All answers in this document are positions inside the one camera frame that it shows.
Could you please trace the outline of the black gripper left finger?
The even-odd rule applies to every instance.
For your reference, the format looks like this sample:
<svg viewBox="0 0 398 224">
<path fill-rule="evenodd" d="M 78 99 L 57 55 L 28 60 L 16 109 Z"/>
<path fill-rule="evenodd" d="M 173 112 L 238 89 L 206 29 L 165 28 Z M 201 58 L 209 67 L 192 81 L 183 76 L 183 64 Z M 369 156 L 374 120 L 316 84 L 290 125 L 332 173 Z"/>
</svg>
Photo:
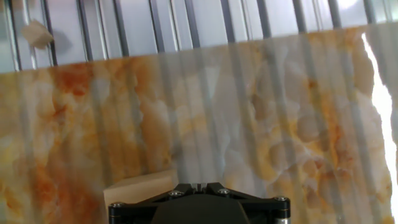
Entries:
<svg viewBox="0 0 398 224">
<path fill-rule="evenodd" d="M 140 219 L 151 222 L 160 205 L 195 193 L 199 193 L 199 184 L 178 184 L 172 190 L 137 203 L 114 202 L 108 206 L 108 223 L 134 223 Z"/>
</svg>

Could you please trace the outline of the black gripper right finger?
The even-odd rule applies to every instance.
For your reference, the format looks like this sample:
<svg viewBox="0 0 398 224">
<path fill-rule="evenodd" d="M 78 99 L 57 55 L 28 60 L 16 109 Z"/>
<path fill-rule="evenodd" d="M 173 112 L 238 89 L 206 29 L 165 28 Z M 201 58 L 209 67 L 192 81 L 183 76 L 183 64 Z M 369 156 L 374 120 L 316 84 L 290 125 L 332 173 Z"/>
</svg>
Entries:
<svg viewBox="0 0 398 224">
<path fill-rule="evenodd" d="M 235 202 L 239 202 L 250 221 L 254 219 L 254 215 L 261 213 L 265 215 L 266 223 L 291 224 L 291 204 L 288 197 L 255 197 L 228 189 L 219 182 L 208 183 L 205 187 L 205 193 L 230 198 Z"/>
</svg>

